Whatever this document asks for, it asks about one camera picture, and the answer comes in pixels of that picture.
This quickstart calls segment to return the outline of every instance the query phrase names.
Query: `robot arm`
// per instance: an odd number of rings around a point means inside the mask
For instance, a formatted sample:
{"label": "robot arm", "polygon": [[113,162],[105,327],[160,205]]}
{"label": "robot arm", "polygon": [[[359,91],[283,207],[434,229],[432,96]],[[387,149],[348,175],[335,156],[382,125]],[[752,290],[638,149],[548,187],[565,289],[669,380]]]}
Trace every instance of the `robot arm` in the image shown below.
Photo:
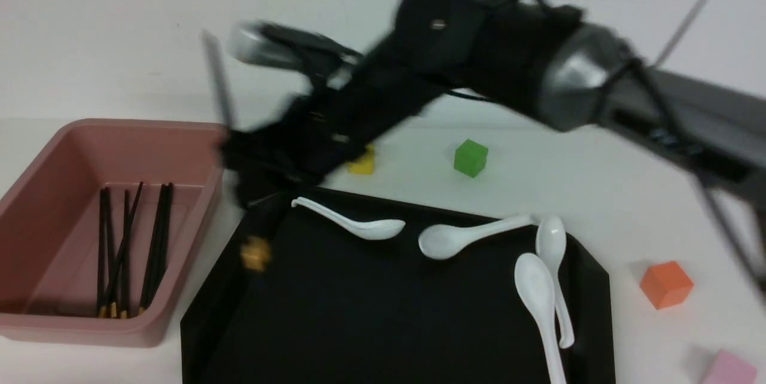
{"label": "robot arm", "polygon": [[[216,41],[205,36],[230,127],[221,154],[238,173],[241,207],[317,185],[381,134],[465,87],[557,131],[612,130],[692,172],[706,190],[724,188],[766,209],[766,101],[645,67],[626,41],[568,5],[402,0],[393,22],[366,56],[275,24],[235,29],[238,59],[300,71],[312,84],[279,120],[249,131],[233,128]],[[766,292],[766,280],[748,269]]]}

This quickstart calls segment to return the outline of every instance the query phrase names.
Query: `chopstick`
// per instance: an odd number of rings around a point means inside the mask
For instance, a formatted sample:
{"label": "chopstick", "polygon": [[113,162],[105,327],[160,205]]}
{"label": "chopstick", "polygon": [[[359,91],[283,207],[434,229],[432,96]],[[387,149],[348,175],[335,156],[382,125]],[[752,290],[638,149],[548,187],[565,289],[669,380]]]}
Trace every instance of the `chopstick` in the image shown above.
{"label": "chopstick", "polygon": [[162,214],[162,229],[161,229],[161,237],[159,238],[159,251],[158,251],[158,264],[157,267],[155,267],[155,278],[153,278],[153,284],[151,284],[151,295],[150,295],[150,303],[151,300],[154,299],[155,294],[157,294],[157,289],[159,288],[159,284],[162,282],[162,277],[165,275],[165,269],[167,269],[167,256],[168,256],[168,241],[170,237],[170,210],[173,205],[173,184],[172,182],[168,184],[167,187],[167,198],[165,199],[165,208],[164,213]]}
{"label": "chopstick", "polygon": [[161,242],[160,231],[162,228],[162,215],[165,213],[165,201],[167,199],[167,186],[161,185],[159,187],[159,200],[157,201],[157,211],[154,217],[154,228],[151,230],[151,243],[150,249],[146,257],[146,270],[144,272],[143,288],[141,290],[141,300],[139,303],[139,315],[144,313],[148,305],[150,304],[150,292],[153,290],[151,283],[153,282],[154,275],[157,270],[156,267],[159,264],[157,253],[159,252],[159,242]]}
{"label": "chopstick", "polygon": [[107,315],[107,306],[104,303],[104,254],[106,247],[106,211],[104,209],[104,190],[99,193],[98,209],[98,275],[96,276],[96,316],[104,318]]}
{"label": "chopstick", "polygon": [[[138,204],[139,199],[141,198],[141,191],[143,190],[143,182],[139,183],[139,190],[136,192],[136,198],[133,200],[133,205],[130,209],[130,214],[128,215],[128,226],[132,225],[132,221],[136,218],[136,210],[138,210]],[[124,230],[123,230],[123,241],[120,242],[120,249],[117,251],[117,256],[115,256],[114,261],[114,267],[112,269],[109,269],[109,284],[107,285],[107,297],[110,299],[115,298],[115,289],[117,289],[117,277],[118,274],[120,274],[120,269],[122,269],[123,265],[125,264],[124,258],[126,256],[126,250],[129,249],[129,242],[130,237],[124,236]],[[126,306],[121,305],[120,310],[127,311],[128,308]],[[117,306],[112,303],[112,318],[117,318]]]}
{"label": "chopstick", "polygon": [[[115,259],[114,259],[114,227],[112,226],[112,191],[109,190],[109,187],[104,188],[104,218],[105,218],[105,227],[104,229],[107,231],[107,275],[111,275],[112,269],[115,269]],[[112,281],[112,276],[107,280],[107,286]],[[106,316],[106,313],[109,313],[110,318],[116,318],[117,317],[117,293],[108,292],[109,289],[107,289],[106,293],[104,294],[104,302],[106,302],[106,306],[108,307],[108,310],[105,311],[104,315]]]}
{"label": "chopstick", "polygon": [[[130,226],[132,224],[130,218],[130,192],[125,190],[123,196],[123,242],[129,242],[130,240]],[[130,246],[125,248],[125,254],[123,256],[123,262],[120,263],[122,269],[120,269],[120,318],[128,318],[128,310],[130,308]]]}

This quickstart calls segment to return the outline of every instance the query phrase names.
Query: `yellow cube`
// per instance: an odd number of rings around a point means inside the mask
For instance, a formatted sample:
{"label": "yellow cube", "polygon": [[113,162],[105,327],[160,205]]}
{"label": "yellow cube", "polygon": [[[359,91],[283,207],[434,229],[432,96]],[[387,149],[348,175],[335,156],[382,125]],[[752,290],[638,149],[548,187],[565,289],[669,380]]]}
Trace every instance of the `yellow cube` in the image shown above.
{"label": "yellow cube", "polygon": [[356,161],[347,163],[348,172],[354,175],[371,175],[375,170],[375,150],[372,145],[367,145],[367,152]]}

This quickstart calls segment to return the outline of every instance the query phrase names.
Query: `ceramic spoon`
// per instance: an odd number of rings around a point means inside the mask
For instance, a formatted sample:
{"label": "ceramic spoon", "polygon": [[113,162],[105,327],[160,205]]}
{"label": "ceramic spoon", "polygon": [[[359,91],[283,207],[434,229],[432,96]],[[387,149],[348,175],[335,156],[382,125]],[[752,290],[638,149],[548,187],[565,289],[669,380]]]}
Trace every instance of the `ceramic spoon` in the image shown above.
{"label": "ceramic spoon", "polygon": [[519,297],[540,330],[551,384],[566,384],[556,344],[555,293],[551,274],[538,256],[525,253],[516,260],[513,278]]}
{"label": "ceramic spoon", "polygon": [[477,240],[532,223],[533,220],[530,215],[517,215],[476,227],[432,225],[421,233],[418,238],[418,245],[426,257],[434,260],[446,260]]}
{"label": "ceramic spoon", "polygon": [[405,222],[402,220],[377,220],[369,221],[368,223],[354,221],[305,197],[299,197],[293,200],[290,204],[292,207],[298,205],[307,207],[362,239],[391,239],[391,237],[399,234],[405,227]]}
{"label": "ceramic spoon", "polygon": [[537,229],[537,237],[534,241],[534,250],[538,257],[545,263],[545,267],[553,278],[553,288],[556,293],[556,316],[558,317],[558,329],[561,331],[561,340],[558,345],[561,348],[569,348],[575,343],[575,331],[572,329],[572,319],[569,318],[564,294],[561,292],[561,284],[558,282],[558,268],[564,259],[567,250],[567,233],[564,231],[564,223],[558,216],[545,217]]}

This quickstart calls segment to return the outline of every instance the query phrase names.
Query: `black tray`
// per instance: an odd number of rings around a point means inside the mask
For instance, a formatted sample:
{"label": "black tray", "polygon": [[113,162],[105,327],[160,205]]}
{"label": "black tray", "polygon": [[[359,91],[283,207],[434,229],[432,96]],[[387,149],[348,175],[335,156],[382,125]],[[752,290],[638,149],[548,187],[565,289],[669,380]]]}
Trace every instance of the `black tray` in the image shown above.
{"label": "black tray", "polygon": [[[247,215],[181,321],[185,384],[549,382],[512,278],[517,256],[534,251],[535,226],[432,261],[418,248],[424,228],[493,218],[322,188],[303,195],[354,220],[407,226],[391,240],[362,240],[302,207],[267,221]],[[263,231],[254,220],[275,231],[263,276],[239,258],[244,235]],[[567,239],[559,277],[577,338],[561,351],[567,382],[613,384],[609,278]]]}

